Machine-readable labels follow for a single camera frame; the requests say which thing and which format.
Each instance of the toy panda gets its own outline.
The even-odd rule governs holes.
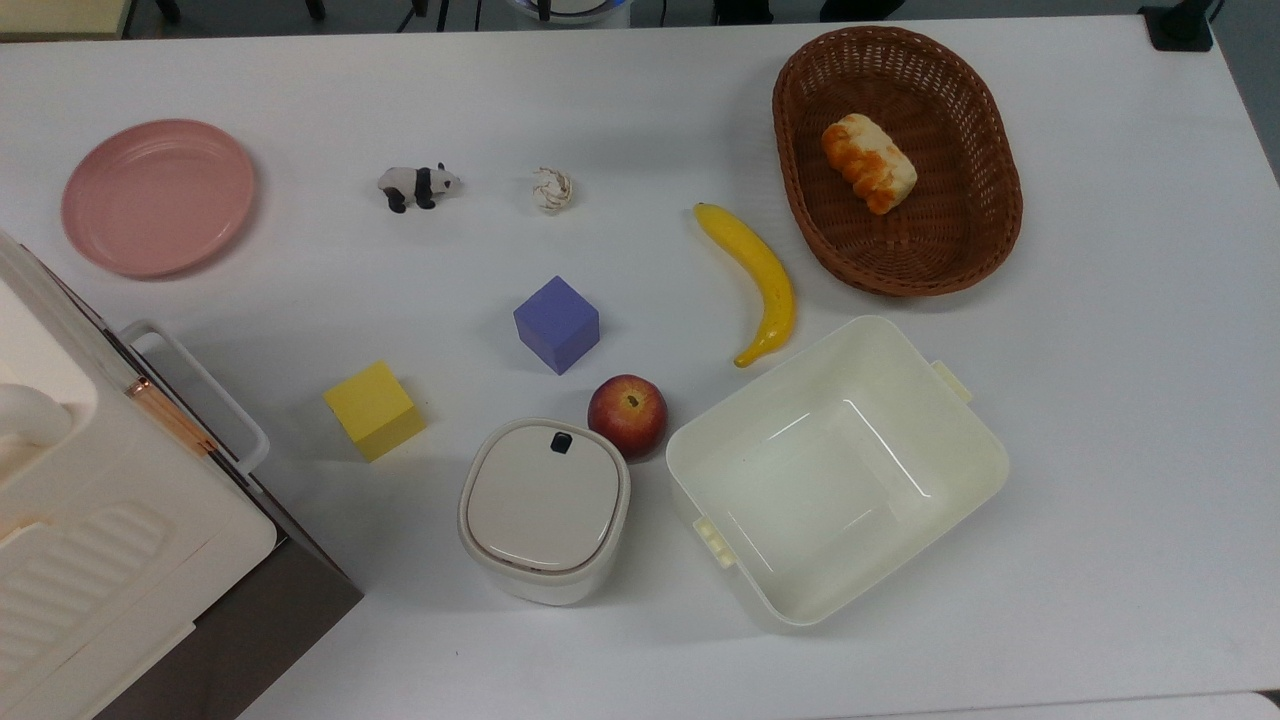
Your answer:
[[[419,208],[435,208],[431,200],[436,195],[453,192],[458,178],[444,169],[444,163],[431,168],[392,168],[378,178],[378,190],[387,195],[387,204],[394,213],[403,213],[406,201],[412,197]]]

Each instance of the yellow banana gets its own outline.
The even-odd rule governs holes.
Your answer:
[[[746,223],[718,205],[694,205],[694,218],[703,231],[733,256],[750,273],[764,299],[764,313],[755,340],[733,359],[739,368],[746,368],[762,355],[786,345],[796,322],[796,296],[791,278],[778,261],[778,256],[755,234]]]

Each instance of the bread roll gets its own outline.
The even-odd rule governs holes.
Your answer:
[[[822,150],[832,169],[852,183],[854,193],[877,215],[896,208],[915,187],[915,167],[867,115],[845,115],[828,127],[822,133]]]

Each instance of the gray floor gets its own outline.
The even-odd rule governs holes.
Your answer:
[[[168,24],[154,0],[137,0],[136,37],[233,37],[394,32],[410,0],[325,0],[328,17],[312,20],[303,0],[177,0],[182,22]],[[632,27],[657,27],[664,0],[635,0]],[[668,26],[710,20],[712,0],[666,0]],[[1171,5],[1174,0],[1146,0]],[[1132,14],[1143,0],[906,0],[890,19],[980,18],[1019,15]],[[447,32],[468,32],[480,8],[480,29],[516,27],[507,0],[451,0]],[[776,22],[814,22],[822,0],[772,0]],[[406,32],[434,32],[439,0],[426,18],[413,18]],[[1213,32],[1258,131],[1271,170],[1280,177],[1280,1],[1226,0]]]

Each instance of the purple cube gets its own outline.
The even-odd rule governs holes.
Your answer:
[[[600,341],[600,314],[556,275],[516,307],[516,331],[557,375]]]

